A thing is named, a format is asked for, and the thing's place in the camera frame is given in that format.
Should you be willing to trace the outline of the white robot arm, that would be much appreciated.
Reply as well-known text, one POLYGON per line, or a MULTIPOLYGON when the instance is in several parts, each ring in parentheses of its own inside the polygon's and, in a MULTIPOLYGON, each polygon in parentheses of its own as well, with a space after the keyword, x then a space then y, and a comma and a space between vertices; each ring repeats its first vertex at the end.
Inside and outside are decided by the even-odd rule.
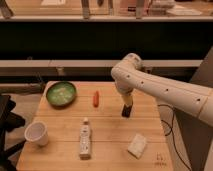
POLYGON ((129 53, 111 70, 126 108, 133 106, 134 89, 157 97, 213 127, 213 88, 155 76, 141 71, 143 62, 129 53))

